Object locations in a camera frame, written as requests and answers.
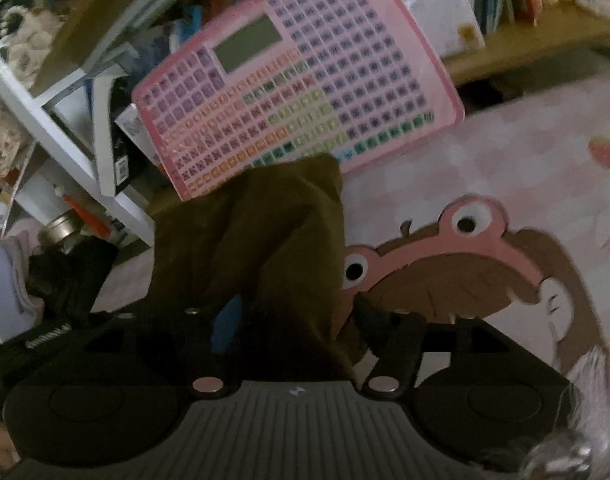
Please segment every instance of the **gray ribbed panel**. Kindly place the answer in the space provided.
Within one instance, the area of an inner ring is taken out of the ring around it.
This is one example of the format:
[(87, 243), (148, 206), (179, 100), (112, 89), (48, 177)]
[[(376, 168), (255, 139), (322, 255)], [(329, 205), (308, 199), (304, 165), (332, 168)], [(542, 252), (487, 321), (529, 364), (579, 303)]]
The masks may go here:
[(25, 460), (9, 480), (474, 480), (429, 446), (400, 406), (350, 383), (244, 383), (195, 403), (175, 433), (128, 462), (92, 470)]

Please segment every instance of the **gingham pattern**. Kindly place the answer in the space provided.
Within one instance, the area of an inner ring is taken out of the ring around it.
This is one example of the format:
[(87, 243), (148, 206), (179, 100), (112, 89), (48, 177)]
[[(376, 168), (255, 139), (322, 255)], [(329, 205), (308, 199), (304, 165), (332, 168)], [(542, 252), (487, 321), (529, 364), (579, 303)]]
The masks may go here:
[[(588, 150), (610, 122), (610, 73), (472, 116), (345, 178), (347, 244), (377, 246), (435, 222), (467, 193), (491, 195), (510, 229), (553, 234), (582, 272), (598, 314), (610, 316), (610, 264), (594, 237), (598, 211), (610, 204), (610, 170)], [(153, 251), (114, 269), (95, 310), (142, 298)]]

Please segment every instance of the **olive green cloth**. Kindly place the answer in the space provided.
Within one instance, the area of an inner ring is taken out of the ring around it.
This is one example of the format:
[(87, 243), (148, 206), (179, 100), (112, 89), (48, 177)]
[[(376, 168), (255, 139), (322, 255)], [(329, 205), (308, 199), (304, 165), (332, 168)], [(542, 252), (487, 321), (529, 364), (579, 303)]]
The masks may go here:
[(330, 336), (343, 281), (338, 163), (328, 155), (244, 171), (210, 194), (155, 215), (148, 308), (243, 314), (242, 379), (350, 378)]

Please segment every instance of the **toy tablet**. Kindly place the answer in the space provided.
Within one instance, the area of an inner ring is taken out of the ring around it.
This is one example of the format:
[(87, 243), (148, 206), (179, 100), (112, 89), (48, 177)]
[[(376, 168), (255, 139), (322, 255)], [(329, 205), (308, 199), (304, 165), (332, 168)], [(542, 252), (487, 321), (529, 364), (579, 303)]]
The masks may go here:
[(321, 152), (346, 173), (464, 116), (401, 0), (245, 0), (132, 98), (182, 200)]

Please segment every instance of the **frog eye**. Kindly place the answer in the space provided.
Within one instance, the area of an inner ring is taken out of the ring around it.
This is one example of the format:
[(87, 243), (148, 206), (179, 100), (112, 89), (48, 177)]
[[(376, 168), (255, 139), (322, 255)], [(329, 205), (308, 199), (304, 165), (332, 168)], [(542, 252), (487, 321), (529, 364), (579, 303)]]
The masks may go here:
[(492, 211), (484, 203), (471, 202), (454, 213), (451, 227), (460, 236), (478, 236), (492, 223)]
[(362, 254), (349, 254), (345, 257), (345, 274), (343, 290), (358, 285), (367, 276), (367, 258)]

